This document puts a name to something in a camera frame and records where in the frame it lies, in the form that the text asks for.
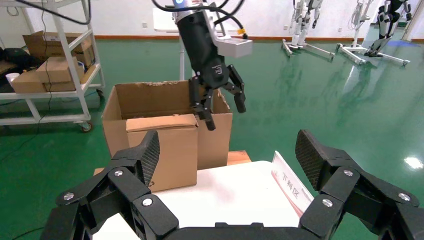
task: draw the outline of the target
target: green epoxy floor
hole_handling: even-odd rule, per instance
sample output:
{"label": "green epoxy floor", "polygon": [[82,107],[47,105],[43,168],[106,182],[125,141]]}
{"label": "green epoxy floor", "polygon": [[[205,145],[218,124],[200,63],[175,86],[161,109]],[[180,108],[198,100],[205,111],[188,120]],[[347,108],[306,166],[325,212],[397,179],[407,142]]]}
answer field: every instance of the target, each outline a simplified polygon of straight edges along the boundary
{"label": "green epoxy floor", "polygon": [[[316,45],[329,51],[336,46]],[[98,47],[106,96],[117,83],[178,79],[176,41],[102,40]],[[270,161],[279,151],[315,194],[294,153],[297,132],[309,129],[322,143],[346,150],[369,173],[424,202],[424,169],[404,162],[406,157],[424,162],[424,47],[387,46],[385,51],[411,63],[403,68],[374,59],[377,68],[356,66],[341,54],[330,63],[307,52],[289,59],[279,42],[258,42],[253,55],[228,59],[226,63],[234,64],[244,78],[247,97],[247,112],[234,114],[230,150],[246,150],[253,161]],[[78,112],[78,102],[70,100],[55,99],[52,113],[63,108]],[[108,163],[101,126],[104,102],[96,94],[87,101],[95,125],[92,132],[82,134],[71,123],[43,124],[35,139],[0,162],[0,240],[43,226],[60,192]],[[37,105],[47,109],[44,100]],[[24,102],[0,106],[1,116],[19,110],[27,110]],[[34,125],[0,127],[0,159],[35,132]],[[38,239],[40,233],[21,239]],[[333,239],[377,237],[347,215]]]}

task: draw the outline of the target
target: textured fingertip pad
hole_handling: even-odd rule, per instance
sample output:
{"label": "textured fingertip pad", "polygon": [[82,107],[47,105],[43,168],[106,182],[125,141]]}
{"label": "textured fingertip pad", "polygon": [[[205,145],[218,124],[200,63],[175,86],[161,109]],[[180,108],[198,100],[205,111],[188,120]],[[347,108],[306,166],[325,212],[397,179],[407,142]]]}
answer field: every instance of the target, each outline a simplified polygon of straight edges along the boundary
{"label": "textured fingertip pad", "polygon": [[320,175],[325,163],[320,154],[320,147],[321,144],[309,131],[300,130],[297,134],[294,150],[296,158],[315,191],[320,190]]}
{"label": "textured fingertip pad", "polygon": [[153,173],[155,172],[156,166],[159,162],[159,155],[161,154],[158,132],[155,130],[148,131],[139,147],[144,149],[144,151],[140,151],[142,155],[138,159],[141,160],[144,184],[149,186]]}

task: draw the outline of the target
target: black cable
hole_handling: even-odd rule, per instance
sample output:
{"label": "black cable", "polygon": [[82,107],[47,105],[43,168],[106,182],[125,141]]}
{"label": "black cable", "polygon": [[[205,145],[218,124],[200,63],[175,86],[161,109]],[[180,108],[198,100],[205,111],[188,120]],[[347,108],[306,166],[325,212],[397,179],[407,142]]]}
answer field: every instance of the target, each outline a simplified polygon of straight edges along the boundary
{"label": "black cable", "polygon": [[[151,0],[153,2],[153,4],[160,10],[165,11],[165,12],[171,12],[171,13],[177,13],[177,12],[184,12],[184,11],[190,11],[190,10],[209,10],[212,12],[218,12],[218,13],[222,13],[225,16],[230,15],[228,12],[226,12],[225,10],[222,10],[221,8],[218,7],[214,7],[214,6],[189,6],[189,7],[182,7],[182,8],[171,8],[171,7],[164,7],[159,5],[156,0]],[[234,16],[230,16],[230,19],[232,19],[240,29],[244,29],[242,23],[235,18]]]}
{"label": "black cable", "polygon": [[76,24],[88,25],[92,21],[92,3],[91,3],[91,0],[88,0],[88,19],[87,19],[87,21],[75,20],[75,19],[72,19],[72,18],[70,18],[68,16],[62,15],[62,14],[60,14],[58,12],[49,10],[49,9],[47,9],[47,8],[44,7],[44,2],[43,1],[41,1],[41,5],[42,5],[41,7],[38,6],[37,4],[31,3],[31,2],[28,2],[28,1],[25,1],[25,0],[15,0],[15,1],[16,2],[19,2],[19,3],[22,3],[22,4],[26,4],[28,6],[31,6],[33,8],[39,9],[39,10],[46,11],[49,14],[53,14],[55,16],[61,17],[63,19],[66,19],[66,20],[71,21],[71,22],[76,23]]}
{"label": "black cable", "polygon": [[224,16],[223,18],[220,18],[218,20],[216,20],[215,22],[213,22],[213,24],[218,25],[228,19],[230,19],[231,17],[234,17],[234,15],[240,10],[240,8],[242,7],[243,3],[245,3],[245,0],[240,0],[238,1],[237,6],[234,8],[234,10],[232,12],[229,13],[229,15]]}
{"label": "black cable", "polygon": [[219,9],[222,9],[230,0],[225,0],[221,5],[218,6]]}
{"label": "black cable", "polygon": [[[43,1],[41,1],[41,5],[42,5],[42,9],[44,9],[44,2]],[[44,34],[43,34],[43,39],[46,39],[46,31],[47,31],[47,27],[46,27],[46,23],[44,22],[44,10],[42,10],[42,13],[41,13],[41,21],[42,21],[42,24],[44,25]],[[41,123],[41,120],[50,112],[50,110],[51,110],[51,106],[50,106],[50,102],[52,101],[52,97],[53,97],[53,95],[52,95],[52,83],[51,83],[51,81],[50,81],[50,75],[49,75],[49,72],[47,71],[47,63],[48,63],[48,58],[47,58],[47,48],[48,48],[48,45],[47,45],[47,41],[45,41],[44,42],[44,44],[45,44],[45,48],[44,48],[44,57],[46,58],[46,60],[45,60],[45,72],[47,73],[47,79],[48,79],[48,84],[50,85],[50,87],[49,87],[49,89],[48,89],[48,92],[50,93],[50,98],[48,99],[48,110],[47,110],[47,112],[46,113],[44,113],[44,115],[38,120],[38,123],[37,123],[37,130],[35,131],[35,134],[34,134],[34,136],[32,136],[32,137],[30,137],[29,139],[27,139],[26,141],[24,141],[21,145],[19,145],[19,147],[17,147],[15,150],[13,150],[13,151],[11,151],[11,152],[9,152],[8,154],[6,154],[3,158],[1,158],[1,160],[0,160],[0,162],[2,162],[3,160],[5,160],[5,159],[7,159],[10,155],[12,155],[12,154],[14,154],[14,153],[16,153],[17,151],[19,151],[26,143],[28,143],[28,142],[30,142],[31,140],[33,140],[33,139],[35,139],[37,136],[38,136],[38,134],[40,133],[40,123]]]}
{"label": "black cable", "polygon": [[19,239],[19,238],[21,238],[21,237],[23,237],[23,236],[25,236],[25,235],[27,235],[27,234],[33,233],[33,232],[38,231],[38,230],[41,230],[41,229],[43,229],[43,228],[44,228],[44,227],[42,226],[42,227],[39,227],[39,228],[35,228],[35,229],[32,229],[32,230],[26,231],[26,232],[22,233],[21,235],[15,236],[15,237],[14,237],[14,238],[12,238],[11,240]]}
{"label": "black cable", "polygon": [[19,101],[22,101],[22,100],[23,99],[18,99],[18,100],[14,100],[14,101],[2,103],[2,104],[0,104],[0,106],[7,106],[7,105],[14,104],[14,103],[19,102]]}

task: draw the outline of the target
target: white shelf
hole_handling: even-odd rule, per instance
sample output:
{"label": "white shelf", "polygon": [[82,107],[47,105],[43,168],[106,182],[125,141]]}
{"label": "white shelf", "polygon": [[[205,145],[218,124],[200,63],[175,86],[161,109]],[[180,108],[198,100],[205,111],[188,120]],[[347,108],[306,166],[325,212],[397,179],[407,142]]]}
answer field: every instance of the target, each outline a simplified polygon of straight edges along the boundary
{"label": "white shelf", "polygon": [[[94,71],[88,77],[86,83],[81,84],[81,89],[85,93],[90,87],[100,87],[101,84],[91,84],[94,77],[100,70],[100,63],[95,63],[93,65],[95,67]],[[52,91],[52,98],[72,98],[78,97],[77,91]],[[18,99],[49,99],[50,92],[40,92],[40,93],[0,93],[0,100],[18,100]]]}
{"label": "white shelf", "polygon": [[[76,2],[81,2],[82,9],[85,14],[85,18],[88,18],[88,8],[86,5],[87,0],[29,0],[29,2],[36,4],[38,6],[43,5],[45,8],[58,12],[58,8],[73,4]],[[0,7],[30,7],[26,4],[17,2],[15,0],[0,0]],[[15,118],[0,118],[0,126],[5,125],[22,125],[22,124],[38,124],[40,123],[60,123],[60,122],[74,122],[81,124],[83,128],[87,126],[87,121],[91,119],[89,109],[87,107],[87,102],[85,99],[85,92],[89,88],[96,88],[102,90],[105,87],[105,80],[103,76],[102,66],[100,64],[99,53],[97,50],[96,40],[93,35],[93,27],[90,24],[87,25],[87,31],[82,33],[78,38],[68,44],[66,40],[66,35],[64,32],[64,26],[61,19],[58,16],[53,15],[54,24],[56,26],[58,36],[60,38],[60,43],[63,47],[63,52],[66,57],[66,60],[69,65],[69,71],[72,76],[72,81],[75,84],[75,91],[55,91],[55,92],[41,92],[41,93],[0,93],[0,100],[19,100],[25,99],[29,110],[32,113],[33,117],[15,117]],[[85,73],[84,79],[85,83],[80,84],[80,79],[76,67],[74,66],[73,57],[71,55],[72,49],[81,44],[81,42],[86,39],[91,38],[91,45],[94,52],[94,58],[96,63],[91,66],[88,71]],[[93,79],[97,74],[100,74],[100,83],[92,84]],[[79,98],[83,114],[73,114],[73,115],[58,115],[58,116],[46,116],[40,120],[41,116],[38,112],[36,106],[32,99],[48,99],[48,98]]]}
{"label": "white shelf", "polygon": [[[56,7],[61,8],[63,6],[73,4],[73,3],[76,3],[76,2],[79,2],[79,1],[81,1],[81,0],[56,0]],[[40,7],[42,7],[43,5],[44,5],[44,7],[46,7],[46,5],[47,5],[47,0],[44,0],[44,1],[27,0],[27,2],[30,2],[30,3],[35,4],[37,6],[40,6]],[[15,0],[0,0],[0,7],[32,8],[31,6],[28,6],[28,5],[21,3],[21,2],[17,2]]]}

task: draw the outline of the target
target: metal screw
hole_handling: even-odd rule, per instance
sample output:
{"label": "metal screw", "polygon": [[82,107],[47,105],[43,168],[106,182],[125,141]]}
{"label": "metal screw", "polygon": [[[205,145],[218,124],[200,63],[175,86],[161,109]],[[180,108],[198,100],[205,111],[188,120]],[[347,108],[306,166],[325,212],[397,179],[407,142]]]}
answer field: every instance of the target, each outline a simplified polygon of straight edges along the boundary
{"label": "metal screw", "polygon": [[399,193],[399,198],[405,200],[405,201],[411,201],[411,197],[406,195],[405,193]]}
{"label": "metal screw", "polygon": [[344,172],[344,174],[348,175],[349,177],[354,175],[354,173],[349,171],[349,170],[344,170],[343,172]]}
{"label": "metal screw", "polygon": [[68,201],[74,198],[74,194],[72,192],[68,192],[67,194],[65,194],[65,196],[63,196],[63,199]]}
{"label": "metal screw", "polygon": [[145,207],[152,205],[152,203],[153,203],[153,200],[151,198],[146,198],[142,202],[143,206]]}
{"label": "metal screw", "polygon": [[328,200],[328,199],[324,199],[322,200],[322,204],[324,204],[325,206],[331,208],[333,206],[333,202]]}
{"label": "metal screw", "polygon": [[124,174],[121,170],[118,170],[118,171],[116,171],[113,175],[115,175],[115,176],[117,176],[117,177],[119,177],[119,176],[121,176],[122,174]]}

